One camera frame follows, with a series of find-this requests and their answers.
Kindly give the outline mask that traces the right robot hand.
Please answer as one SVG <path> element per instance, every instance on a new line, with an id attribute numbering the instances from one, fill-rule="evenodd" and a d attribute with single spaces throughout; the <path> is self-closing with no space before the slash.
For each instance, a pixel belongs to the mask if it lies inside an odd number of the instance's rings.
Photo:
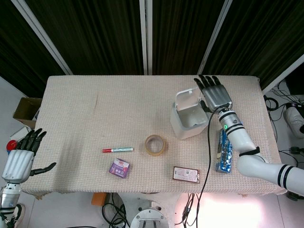
<path id="1" fill-rule="evenodd" d="M 232 100 L 216 76 L 199 75 L 194 81 L 204 96 L 200 105 L 205 112 L 219 113 L 222 109 L 232 109 Z"/>

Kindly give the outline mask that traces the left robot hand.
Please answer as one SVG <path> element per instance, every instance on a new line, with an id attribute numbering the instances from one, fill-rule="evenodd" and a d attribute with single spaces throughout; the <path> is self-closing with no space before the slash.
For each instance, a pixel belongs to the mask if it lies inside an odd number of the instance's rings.
<path id="1" fill-rule="evenodd" d="M 33 162 L 40 143 L 46 131 L 41 128 L 31 130 L 19 143 L 16 149 L 12 150 L 4 167 L 2 178 L 7 183 L 21 184 L 28 180 L 29 177 L 43 174 L 52 170 L 56 163 L 40 169 L 32 169 Z"/>

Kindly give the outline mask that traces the white plastic bin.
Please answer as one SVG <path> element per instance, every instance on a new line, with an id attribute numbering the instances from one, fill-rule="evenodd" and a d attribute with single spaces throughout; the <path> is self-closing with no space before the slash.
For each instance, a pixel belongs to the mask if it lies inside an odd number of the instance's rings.
<path id="1" fill-rule="evenodd" d="M 202 92 L 198 87 L 176 94 L 170 122 L 178 140 L 196 136 L 208 126 L 209 117 L 202 109 L 201 101 Z"/>

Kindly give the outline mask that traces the robot base column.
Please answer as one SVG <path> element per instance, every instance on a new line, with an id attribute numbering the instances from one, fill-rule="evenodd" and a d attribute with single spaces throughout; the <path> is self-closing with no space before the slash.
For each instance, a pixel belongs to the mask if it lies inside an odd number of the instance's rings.
<path id="1" fill-rule="evenodd" d="M 140 200 L 135 209 L 130 228 L 169 228 L 164 207 L 156 201 Z"/>

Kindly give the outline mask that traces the cardboard box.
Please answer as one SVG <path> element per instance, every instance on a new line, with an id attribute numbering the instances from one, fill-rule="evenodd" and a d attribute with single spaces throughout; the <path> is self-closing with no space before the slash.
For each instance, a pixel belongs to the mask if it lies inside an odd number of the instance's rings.
<path id="1" fill-rule="evenodd" d="M 22 97 L 13 114 L 13 119 L 34 129 L 41 103 L 42 98 Z"/>

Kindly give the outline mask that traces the blue snack packet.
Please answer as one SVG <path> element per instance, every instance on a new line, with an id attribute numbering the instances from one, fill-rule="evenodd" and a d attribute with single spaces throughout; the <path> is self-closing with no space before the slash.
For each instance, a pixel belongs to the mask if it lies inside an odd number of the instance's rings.
<path id="1" fill-rule="evenodd" d="M 232 172 L 233 143 L 229 140 L 224 129 L 219 131 L 216 171 L 221 173 Z"/>

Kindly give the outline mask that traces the roll of clear tape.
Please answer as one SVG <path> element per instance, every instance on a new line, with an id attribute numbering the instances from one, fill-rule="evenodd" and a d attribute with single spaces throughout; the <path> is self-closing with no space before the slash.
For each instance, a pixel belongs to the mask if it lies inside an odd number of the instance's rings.
<path id="1" fill-rule="evenodd" d="M 151 156 L 160 156 L 165 150 L 165 141 L 159 135 L 150 135 L 144 143 L 147 153 Z"/>

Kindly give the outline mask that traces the white sneaker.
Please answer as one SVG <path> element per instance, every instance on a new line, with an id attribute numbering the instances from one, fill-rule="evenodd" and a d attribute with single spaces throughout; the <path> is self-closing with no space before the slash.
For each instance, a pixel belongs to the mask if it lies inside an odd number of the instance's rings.
<path id="1" fill-rule="evenodd" d="M 295 137 L 304 138 L 304 118 L 295 107 L 287 108 L 285 120 Z"/>

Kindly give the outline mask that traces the brown snack packet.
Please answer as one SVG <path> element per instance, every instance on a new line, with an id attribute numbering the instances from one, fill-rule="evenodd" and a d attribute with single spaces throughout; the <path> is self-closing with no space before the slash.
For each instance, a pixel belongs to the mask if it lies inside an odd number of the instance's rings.
<path id="1" fill-rule="evenodd" d="M 177 181 L 190 182 L 190 183 L 199 183 L 200 171 L 197 169 L 174 166 L 172 179 Z"/>

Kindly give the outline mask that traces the orange box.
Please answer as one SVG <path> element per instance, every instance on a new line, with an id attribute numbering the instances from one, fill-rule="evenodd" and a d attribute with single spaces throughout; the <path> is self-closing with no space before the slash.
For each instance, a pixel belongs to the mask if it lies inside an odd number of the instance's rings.
<path id="1" fill-rule="evenodd" d="M 107 193 L 95 192 L 93 193 L 91 205 L 93 206 L 103 206 L 105 204 Z"/>

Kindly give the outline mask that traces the beige woven tablecloth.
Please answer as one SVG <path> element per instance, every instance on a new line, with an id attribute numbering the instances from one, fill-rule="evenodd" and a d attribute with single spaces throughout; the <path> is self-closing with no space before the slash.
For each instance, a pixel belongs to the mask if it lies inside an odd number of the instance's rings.
<path id="1" fill-rule="evenodd" d="M 215 171 L 220 124 L 178 140 L 170 123 L 179 91 L 195 87 L 183 76 L 51 76 L 36 127 L 47 132 L 33 168 L 55 162 L 49 172 L 29 178 L 22 189 L 40 196 L 51 192 L 234 192 L 282 194 L 264 180 Z M 160 156 L 147 153 L 148 136 L 165 141 Z M 102 149 L 134 148 L 102 153 Z M 115 158 L 130 163 L 125 179 L 109 172 Z M 173 180 L 173 167 L 200 171 L 199 183 Z"/>

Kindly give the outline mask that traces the red capped marker pen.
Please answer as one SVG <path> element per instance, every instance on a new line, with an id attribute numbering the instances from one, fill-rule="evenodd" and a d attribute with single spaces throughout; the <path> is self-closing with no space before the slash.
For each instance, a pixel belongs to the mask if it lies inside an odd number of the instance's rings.
<path id="1" fill-rule="evenodd" d="M 133 152 L 134 148 L 112 148 L 112 149 L 102 149 L 102 153 L 113 153 L 113 152 Z"/>

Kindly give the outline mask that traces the purple tissue packet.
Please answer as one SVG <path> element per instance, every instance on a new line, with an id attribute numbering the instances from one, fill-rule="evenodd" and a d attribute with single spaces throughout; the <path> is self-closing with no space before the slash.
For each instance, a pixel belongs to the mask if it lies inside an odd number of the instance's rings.
<path id="1" fill-rule="evenodd" d="M 115 176 L 125 179 L 129 172 L 130 163 L 122 159 L 115 158 L 111 164 L 109 172 Z"/>

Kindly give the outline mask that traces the white partition frame post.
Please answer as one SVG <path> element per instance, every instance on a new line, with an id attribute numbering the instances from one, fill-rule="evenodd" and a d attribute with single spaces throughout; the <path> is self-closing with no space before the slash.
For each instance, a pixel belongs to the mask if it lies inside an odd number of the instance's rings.
<path id="1" fill-rule="evenodd" d="M 291 64 L 286 70 L 284 70 L 277 78 L 271 81 L 263 90 L 262 93 L 265 95 L 274 86 L 279 84 L 283 79 L 285 79 L 289 74 L 291 74 L 295 69 L 297 69 L 302 63 L 304 63 L 304 54 L 302 54 L 293 64 Z"/>
<path id="2" fill-rule="evenodd" d="M 25 0 L 10 0 L 15 8 L 19 11 L 24 20 L 31 27 L 38 39 L 42 42 L 49 54 L 53 57 L 59 67 L 66 75 L 73 75 L 72 70 L 52 42 L 51 38 L 40 24 L 37 17 L 34 15 Z"/>
<path id="3" fill-rule="evenodd" d="M 204 67 L 205 67 L 206 62 L 208 60 L 208 57 L 211 53 L 211 50 L 214 46 L 214 43 L 215 43 L 215 41 L 218 37 L 218 34 L 221 30 L 221 27 L 222 27 L 222 25 L 225 21 L 225 18 L 227 16 L 228 12 L 229 12 L 229 9 L 230 9 L 232 3 L 233 3 L 233 0 L 225 0 L 224 3 L 223 3 L 223 6 L 222 6 L 221 11 L 219 13 L 217 22 L 215 24 L 215 27 L 214 27 L 213 32 L 211 34 L 211 37 L 209 39 L 209 43 L 207 45 L 206 51 L 205 51 L 204 56 L 202 58 L 201 64 L 199 66 L 197 75 L 202 74 L 202 72 L 204 70 Z"/>
<path id="4" fill-rule="evenodd" d="M 153 0 L 139 0 L 144 75 L 152 75 L 153 51 Z"/>

